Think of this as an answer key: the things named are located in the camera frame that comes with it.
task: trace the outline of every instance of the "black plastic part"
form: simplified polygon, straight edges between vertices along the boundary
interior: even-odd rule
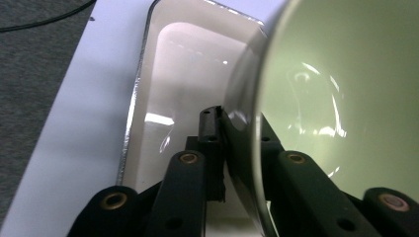
[[[265,192],[265,199],[271,200],[272,182],[275,181],[275,174],[273,172],[265,172],[270,170],[275,164],[281,152],[285,151],[280,139],[272,130],[271,125],[262,115],[262,132],[261,132],[261,158],[262,158],[262,179]]]
[[[192,154],[197,159],[184,159]],[[204,236],[206,223],[205,157],[183,151],[170,161],[144,236]]]
[[[379,236],[355,206],[307,155],[276,159],[271,213],[283,236]]]
[[[419,236],[419,205],[412,198],[398,191],[374,188],[366,191],[363,205],[365,216],[382,236]]]
[[[151,211],[160,183],[140,195],[133,189],[113,186],[98,192],[77,216],[69,237],[76,236],[141,236],[147,224],[147,215]],[[103,208],[104,200],[112,200],[117,194],[126,196],[118,208]]]
[[[363,202],[360,199],[353,197],[352,195],[349,195],[345,192],[342,192],[342,194],[345,195],[345,197],[357,208],[358,211],[364,213]]]
[[[200,113],[197,150],[207,159],[207,200],[225,201],[225,149],[220,132],[220,113],[221,107],[207,108]]]

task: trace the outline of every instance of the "metal screw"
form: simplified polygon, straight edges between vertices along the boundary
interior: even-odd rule
[[[101,208],[107,210],[118,209],[126,203],[126,194],[121,192],[115,192],[108,194],[101,201]]]
[[[302,164],[305,162],[305,158],[297,154],[290,154],[288,158],[296,164]]]
[[[388,208],[396,211],[408,211],[410,208],[404,199],[391,194],[382,194],[378,198]]]
[[[198,156],[196,154],[188,153],[183,154],[179,159],[182,161],[182,163],[190,165],[198,161]]]

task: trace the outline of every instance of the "white surface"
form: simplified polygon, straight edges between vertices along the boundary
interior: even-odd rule
[[[65,236],[116,182],[142,35],[152,1],[98,1],[56,97],[1,236]],[[274,1],[218,1],[261,20]]]

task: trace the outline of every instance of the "screw hole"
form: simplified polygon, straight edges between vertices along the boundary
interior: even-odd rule
[[[217,141],[216,136],[210,136],[209,141]]]
[[[179,158],[184,164],[194,164],[198,161],[198,156],[195,154],[184,154]]]
[[[124,193],[111,193],[102,199],[101,208],[107,210],[118,209],[126,203],[126,199]]]
[[[382,194],[378,198],[390,209],[396,211],[408,211],[410,209],[409,204],[400,197],[391,194]]]
[[[296,164],[302,164],[302,163],[305,162],[304,157],[302,157],[300,155],[296,155],[296,154],[289,155],[289,159],[292,160]]]
[[[352,221],[350,221],[349,219],[339,218],[337,220],[337,223],[338,223],[339,227],[341,227],[342,229],[344,229],[346,231],[354,231],[355,230],[355,224]]]
[[[166,229],[179,229],[183,224],[183,220],[179,217],[172,217],[166,221]]]

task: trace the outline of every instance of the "gray carpet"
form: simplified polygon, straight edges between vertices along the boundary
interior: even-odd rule
[[[86,2],[3,0],[0,28],[56,17]],[[46,26],[0,33],[0,226],[92,9]]]

